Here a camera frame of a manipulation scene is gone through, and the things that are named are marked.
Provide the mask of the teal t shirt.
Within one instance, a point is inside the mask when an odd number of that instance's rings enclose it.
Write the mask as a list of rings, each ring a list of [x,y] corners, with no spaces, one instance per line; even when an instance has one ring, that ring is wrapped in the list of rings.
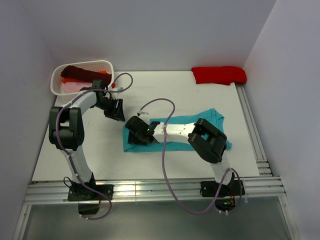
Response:
[[[169,124],[190,124],[196,122],[199,118],[206,119],[221,132],[224,132],[224,120],[225,117],[216,111],[214,108],[210,108],[203,112],[194,114],[194,115],[180,115],[172,116],[168,123]],[[122,128],[122,143],[123,151],[125,153],[150,153],[150,152],[162,152],[163,143],[155,143],[150,145],[138,145],[128,143],[129,139],[129,130],[125,127]],[[182,142],[172,142],[167,141],[166,151],[175,152],[175,151],[194,151],[193,147],[188,143]]]

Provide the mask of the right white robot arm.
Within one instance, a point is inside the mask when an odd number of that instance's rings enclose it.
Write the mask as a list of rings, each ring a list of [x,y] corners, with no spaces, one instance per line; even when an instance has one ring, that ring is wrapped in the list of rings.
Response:
[[[152,147],[168,143],[189,144],[201,159],[210,163],[217,191],[227,195],[233,190],[235,174],[226,154],[227,136],[208,120],[199,118],[185,124],[153,121],[148,124],[133,116],[124,127],[129,131],[130,144]]]

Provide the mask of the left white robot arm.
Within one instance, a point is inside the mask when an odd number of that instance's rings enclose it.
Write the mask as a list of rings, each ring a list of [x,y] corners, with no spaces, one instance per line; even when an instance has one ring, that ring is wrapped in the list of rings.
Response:
[[[83,88],[68,103],[61,107],[54,106],[49,111],[49,141],[62,152],[68,162],[72,172],[71,189],[79,191],[86,200],[95,198],[98,188],[82,147],[85,139],[83,114],[96,107],[103,110],[106,118],[124,122],[123,100],[107,96],[107,93],[123,91],[108,90],[102,80],[94,80],[92,87]]]

